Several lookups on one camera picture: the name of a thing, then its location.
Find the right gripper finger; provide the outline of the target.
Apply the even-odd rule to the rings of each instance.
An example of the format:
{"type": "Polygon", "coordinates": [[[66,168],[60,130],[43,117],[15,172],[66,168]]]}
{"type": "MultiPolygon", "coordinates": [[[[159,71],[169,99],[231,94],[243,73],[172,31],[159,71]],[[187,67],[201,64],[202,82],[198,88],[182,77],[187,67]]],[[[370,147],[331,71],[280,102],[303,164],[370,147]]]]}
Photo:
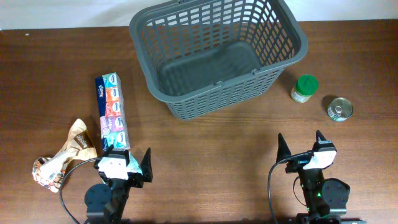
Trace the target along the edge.
{"type": "Polygon", "coordinates": [[[326,138],[324,137],[324,135],[321,133],[320,130],[317,130],[317,131],[316,131],[316,141],[317,141],[317,142],[326,141],[326,138]]]}
{"type": "Polygon", "coordinates": [[[291,158],[291,151],[282,135],[282,133],[278,134],[278,149],[277,149],[277,157],[276,163],[286,163],[291,158]]]}

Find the small tin can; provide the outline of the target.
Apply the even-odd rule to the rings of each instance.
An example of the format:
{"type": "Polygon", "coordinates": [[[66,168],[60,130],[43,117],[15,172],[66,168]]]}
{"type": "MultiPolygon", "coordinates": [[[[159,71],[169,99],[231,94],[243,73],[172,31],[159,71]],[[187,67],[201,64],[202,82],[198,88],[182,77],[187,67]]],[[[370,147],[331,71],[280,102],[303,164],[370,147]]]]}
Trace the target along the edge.
{"type": "Polygon", "coordinates": [[[354,108],[350,100],[337,97],[328,105],[328,116],[337,122],[343,122],[353,115],[354,108]]]}

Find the grey plastic basket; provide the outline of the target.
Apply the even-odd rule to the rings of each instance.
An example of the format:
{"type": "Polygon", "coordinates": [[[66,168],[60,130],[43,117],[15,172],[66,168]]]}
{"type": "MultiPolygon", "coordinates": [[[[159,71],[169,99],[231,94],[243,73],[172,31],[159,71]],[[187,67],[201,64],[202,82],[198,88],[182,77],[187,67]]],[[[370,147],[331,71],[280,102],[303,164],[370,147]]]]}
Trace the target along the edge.
{"type": "Polygon", "coordinates": [[[283,0],[169,1],[137,12],[129,33],[148,90],[179,119],[265,93],[308,52],[283,0]]]}

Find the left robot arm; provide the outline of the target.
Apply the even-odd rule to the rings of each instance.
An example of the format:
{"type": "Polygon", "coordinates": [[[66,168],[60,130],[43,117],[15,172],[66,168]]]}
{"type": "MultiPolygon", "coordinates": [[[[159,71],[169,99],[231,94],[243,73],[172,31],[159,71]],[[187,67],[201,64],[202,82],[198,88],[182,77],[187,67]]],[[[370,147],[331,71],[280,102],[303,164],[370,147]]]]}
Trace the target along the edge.
{"type": "Polygon", "coordinates": [[[130,190],[152,182],[151,149],[146,150],[138,163],[128,150],[110,146],[95,160],[94,168],[103,182],[93,185],[85,194],[85,222],[121,223],[130,190]]]}

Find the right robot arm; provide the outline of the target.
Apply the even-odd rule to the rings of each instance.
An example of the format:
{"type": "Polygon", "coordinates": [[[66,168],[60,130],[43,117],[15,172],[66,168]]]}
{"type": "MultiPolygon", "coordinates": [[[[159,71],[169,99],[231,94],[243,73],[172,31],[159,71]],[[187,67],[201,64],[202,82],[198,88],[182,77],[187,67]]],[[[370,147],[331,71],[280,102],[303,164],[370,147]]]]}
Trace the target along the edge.
{"type": "Polygon", "coordinates": [[[341,223],[350,186],[336,178],[324,178],[323,170],[333,164],[337,150],[320,131],[315,137],[311,150],[293,155],[283,135],[278,134],[276,164],[285,164],[286,173],[298,174],[307,213],[297,214],[295,223],[341,223]]]}

